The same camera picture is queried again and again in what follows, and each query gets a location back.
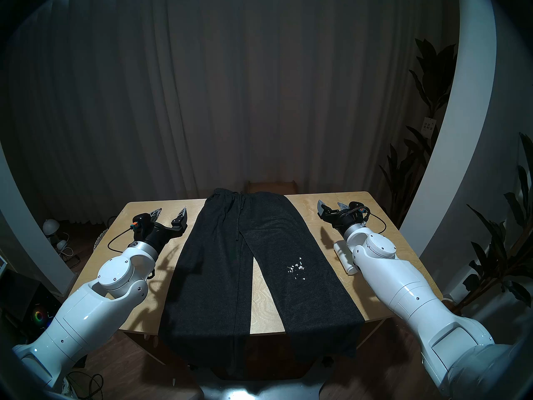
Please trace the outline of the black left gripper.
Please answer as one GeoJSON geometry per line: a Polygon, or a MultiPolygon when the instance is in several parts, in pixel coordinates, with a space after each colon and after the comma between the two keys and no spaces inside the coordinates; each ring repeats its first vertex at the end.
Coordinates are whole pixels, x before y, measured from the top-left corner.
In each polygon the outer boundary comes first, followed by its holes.
{"type": "Polygon", "coordinates": [[[136,222],[136,240],[150,245],[155,251],[162,251],[164,246],[175,236],[182,236],[187,229],[187,208],[183,208],[171,222],[171,227],[165,227],[157,222],[162,209],[156,209],[145,220],[136,222]]]}

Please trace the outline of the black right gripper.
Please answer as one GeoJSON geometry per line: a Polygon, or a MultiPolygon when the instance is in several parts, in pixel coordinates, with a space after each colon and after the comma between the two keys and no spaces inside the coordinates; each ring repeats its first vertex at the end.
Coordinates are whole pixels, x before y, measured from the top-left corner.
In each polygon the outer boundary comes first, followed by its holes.
{"type": "Polygon", "coordinates": [[[330,218],[334,216],[332,227],[338,230],[340,233],[345,233],[351,226],[360,224],[363,227],[366,225],[371,212],[370,209],[363,203],[349,203],[344,204],[337,203],[339,210],[334,213],[329,206],[327,206],[322,200],[318,200],[318,216],[320,219],[330,218]]]}

